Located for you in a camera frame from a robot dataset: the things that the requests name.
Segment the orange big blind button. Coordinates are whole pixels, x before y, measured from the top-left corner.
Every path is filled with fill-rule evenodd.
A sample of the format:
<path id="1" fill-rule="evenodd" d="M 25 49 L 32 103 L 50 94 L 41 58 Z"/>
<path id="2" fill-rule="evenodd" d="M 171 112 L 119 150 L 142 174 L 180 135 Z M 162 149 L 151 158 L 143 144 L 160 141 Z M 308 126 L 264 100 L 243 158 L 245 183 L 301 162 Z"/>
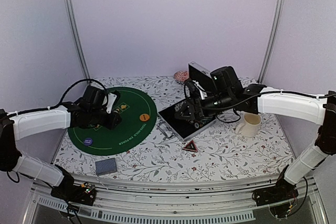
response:
<path id="1" fill-rule="evenodd" d="M 150 119 L 150 116 L 147 114 L 147 113 L 143 113 L 140 115 L 139 119 L 142 121 L 142 122 L 146 122 Z"/>

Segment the green and red chip stack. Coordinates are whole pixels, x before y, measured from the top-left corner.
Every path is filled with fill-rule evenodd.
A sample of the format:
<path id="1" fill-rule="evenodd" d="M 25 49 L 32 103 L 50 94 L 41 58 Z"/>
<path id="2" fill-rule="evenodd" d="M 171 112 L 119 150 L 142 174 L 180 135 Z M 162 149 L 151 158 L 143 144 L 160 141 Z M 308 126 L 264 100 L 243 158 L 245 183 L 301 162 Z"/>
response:
<path id="1" fill-rule="evenodd" d="M 198 129 L 201 129 L 201 128 L 205 127 L 206 125 L 208 125 L 211 122 L 212 122 L 212 120 L 210 120 L 210 119 L 195 120 L 193 122 L 193 126 L 194 126 L 195 129 L 198 130 Z"/>

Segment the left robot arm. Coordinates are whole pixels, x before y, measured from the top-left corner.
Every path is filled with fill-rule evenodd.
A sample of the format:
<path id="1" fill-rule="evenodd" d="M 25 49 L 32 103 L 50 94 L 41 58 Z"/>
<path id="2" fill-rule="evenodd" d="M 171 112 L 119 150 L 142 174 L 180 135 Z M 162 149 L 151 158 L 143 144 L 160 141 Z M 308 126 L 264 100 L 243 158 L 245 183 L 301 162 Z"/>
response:
<path id="1" fill-rule="evenodd" d="M 53 106 L 7 113 L 1 110 L 1 171 L 26 175 L 41 180 L 57 189 L 67 200 L 78 195 L 74 178 L 63 168 L 27 156 L 16 147 L 16 142 L 31 135 L 58 129 L 90 129 L 102 126 L 113 130 L 120 122 L 120 114 L 113 109 L 120 99 L 118 91 L 87 86 L 82 97 L 65 102 L 64 97 Z"/>

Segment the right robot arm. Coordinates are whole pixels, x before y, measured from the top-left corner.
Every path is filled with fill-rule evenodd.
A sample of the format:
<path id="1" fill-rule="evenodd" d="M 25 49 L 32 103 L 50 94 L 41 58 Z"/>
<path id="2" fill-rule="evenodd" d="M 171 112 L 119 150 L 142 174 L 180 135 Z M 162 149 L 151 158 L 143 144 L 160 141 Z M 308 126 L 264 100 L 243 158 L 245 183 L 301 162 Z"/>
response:
<path id="1" fill-rule="evenodd" d="M 271 190 L 276 201 L 284 200 L 300 179 L 335 154 L 334 91 L 313 95 L 255 83 L 244 88 L 231 66 L 205 72 L 199 65 L 190 65 L 189 74 L 184 83 L 185 99 L 174 107 L 176 119 L 201 120 L 236 110 L 288 116 L 319 126 L 317 139 L 281 172 Z"/>

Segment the aluminium poker chip case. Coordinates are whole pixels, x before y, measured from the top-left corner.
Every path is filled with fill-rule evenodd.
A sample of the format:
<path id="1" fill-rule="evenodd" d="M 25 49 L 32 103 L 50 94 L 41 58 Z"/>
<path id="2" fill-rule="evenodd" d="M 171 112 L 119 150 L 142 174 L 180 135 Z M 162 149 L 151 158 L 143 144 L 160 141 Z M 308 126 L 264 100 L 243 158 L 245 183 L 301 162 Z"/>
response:
<path id="1" fill-rule="evenodd" d="M 191 88 L 190 96 L 158 113 L 157 129 L 165 139 L 177 137 L 182 142 L 188 141 L 215 122 L 214 116 L 200 116 L 201 110 L 191 104 L 196 98 L 208 98 L 216 92 L 210 71 L 195 62 L 190 62 L 188 73 L 192 83 L 184 83 L 186 88 Z"/>

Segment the patterned ceramic bowl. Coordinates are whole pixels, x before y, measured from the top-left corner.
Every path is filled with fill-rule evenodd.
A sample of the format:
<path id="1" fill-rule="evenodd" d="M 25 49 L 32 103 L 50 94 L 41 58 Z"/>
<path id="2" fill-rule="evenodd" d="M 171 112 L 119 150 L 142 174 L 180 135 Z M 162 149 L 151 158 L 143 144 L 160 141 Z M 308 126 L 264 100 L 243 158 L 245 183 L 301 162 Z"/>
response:
<path id="1" fill-rule="evenodd" d="M 184 84 L 185 81 L 189 79 L 189 72 L 188 71 L 178 71 L 174 74 L 174 80 L 178 84 Z"/>

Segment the black red triangle token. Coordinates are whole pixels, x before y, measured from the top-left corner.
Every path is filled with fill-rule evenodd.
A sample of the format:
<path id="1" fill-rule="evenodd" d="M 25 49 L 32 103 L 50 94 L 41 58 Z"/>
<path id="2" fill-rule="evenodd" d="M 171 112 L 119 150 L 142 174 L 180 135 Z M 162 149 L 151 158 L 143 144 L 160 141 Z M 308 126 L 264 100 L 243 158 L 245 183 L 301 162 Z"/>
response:
<path id="1" fill-rule="evenodd" d="M 190 152 L 198 152 L 198 149 L 193 140 L 191 140 L 186 146 L 183 147 L 183 150 Z"/>

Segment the green round poker mat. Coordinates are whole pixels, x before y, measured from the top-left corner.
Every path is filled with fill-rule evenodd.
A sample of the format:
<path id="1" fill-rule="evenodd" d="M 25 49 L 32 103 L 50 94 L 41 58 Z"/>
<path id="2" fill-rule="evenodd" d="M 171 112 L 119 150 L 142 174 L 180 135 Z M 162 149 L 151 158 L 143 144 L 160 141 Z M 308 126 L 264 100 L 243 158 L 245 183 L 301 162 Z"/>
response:
<path id="1" fill-rule="evenodd" d="M 128 87 L 109 88 L 108 91 L 119 91 L 120 99 L 113 105 L 122 118 L 113 130 L 97 126 L 90 129 L 70 128 L 68 135 L 75 147 L 82 152 L 109 156 L 126 152 L 141 144 L 152 132 L 157 118 L 157 108 L 153 99 L 145 92 Z M 150 119 L 142 122 L 139 117 L 147 113 Z M 84 146 L 83 140 L 93 139 L 91 146 Z"/>

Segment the blue playing card deck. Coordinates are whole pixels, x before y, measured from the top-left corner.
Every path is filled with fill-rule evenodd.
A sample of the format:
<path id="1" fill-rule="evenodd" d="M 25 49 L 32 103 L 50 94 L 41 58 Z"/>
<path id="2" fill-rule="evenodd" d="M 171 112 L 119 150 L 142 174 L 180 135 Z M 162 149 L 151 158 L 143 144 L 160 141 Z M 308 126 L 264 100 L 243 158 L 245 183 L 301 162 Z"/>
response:
<path id="1" fill-rule="evenodd" d="M 96 161 L 95 167 L 96 167 L 96 174 L 98 176 L 117 172 L 117 164 L 115 158 Z"/>

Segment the white ribbed mug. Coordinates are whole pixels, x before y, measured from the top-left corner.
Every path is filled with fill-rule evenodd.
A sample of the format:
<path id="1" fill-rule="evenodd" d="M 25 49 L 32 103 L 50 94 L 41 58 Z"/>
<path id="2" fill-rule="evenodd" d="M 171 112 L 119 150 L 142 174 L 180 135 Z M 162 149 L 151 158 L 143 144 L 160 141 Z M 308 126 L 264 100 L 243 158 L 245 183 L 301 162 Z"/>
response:
<path id="1" fill-rule="evenodd" d="M 254 137 L 261 126 L 261 116 L 258 114 L 244 113 L 241 122 L 236 126 L 235 134 L 244 137 Z"/>

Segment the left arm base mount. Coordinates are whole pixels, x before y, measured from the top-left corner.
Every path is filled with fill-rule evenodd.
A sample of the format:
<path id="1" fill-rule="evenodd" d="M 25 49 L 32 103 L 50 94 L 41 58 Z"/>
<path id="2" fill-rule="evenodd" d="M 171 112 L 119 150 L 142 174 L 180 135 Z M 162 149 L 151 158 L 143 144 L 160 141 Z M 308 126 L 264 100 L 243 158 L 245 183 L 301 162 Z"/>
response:
<path id="1" fill-rule="evenodd" d="M 94 184 L 84 182 L 81 185 L 75 185 L 72 180 L 65 180 L 59 186 L 54 186 L 50 194 L 65 202 L 93 206 L 97 192 Z"/>

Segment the aluminium front rail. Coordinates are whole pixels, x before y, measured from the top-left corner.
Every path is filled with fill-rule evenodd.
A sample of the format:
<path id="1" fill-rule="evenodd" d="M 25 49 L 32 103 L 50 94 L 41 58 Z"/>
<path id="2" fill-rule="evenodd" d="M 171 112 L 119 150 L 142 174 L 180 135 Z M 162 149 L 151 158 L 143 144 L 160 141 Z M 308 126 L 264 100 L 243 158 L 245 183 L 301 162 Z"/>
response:
<path id="1" fill-rule="evenodd" d="M 256 189 L 275 184 L 275 175 L 214 182 L 135 182 L 75 175 L 96 186 L 93 206 L 76 205 L 77 213 L 35 182 L 23 223 L 328 223 L 313 177 L 298 183 L 291 216 L 278 219 L 269 205 L 258 206 Z"/>

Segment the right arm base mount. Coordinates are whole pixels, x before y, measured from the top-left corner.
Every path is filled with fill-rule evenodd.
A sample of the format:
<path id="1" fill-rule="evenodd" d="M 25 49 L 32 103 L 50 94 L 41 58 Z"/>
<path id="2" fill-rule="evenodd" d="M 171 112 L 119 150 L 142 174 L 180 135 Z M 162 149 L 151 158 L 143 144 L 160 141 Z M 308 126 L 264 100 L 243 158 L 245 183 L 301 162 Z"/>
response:
<path id="1" fill-rule="evenodd" d="M 256 189 L 252 193 L 252 199 L 256 202 L 257 206 L 286 201 L 285 204 L 270 207 L 271 214 L 277 218 L 284 218 L 291 213 L 298 196 L 299 193 L 296 186 L 284 179 L 278 180 L 273 186 Z"/>

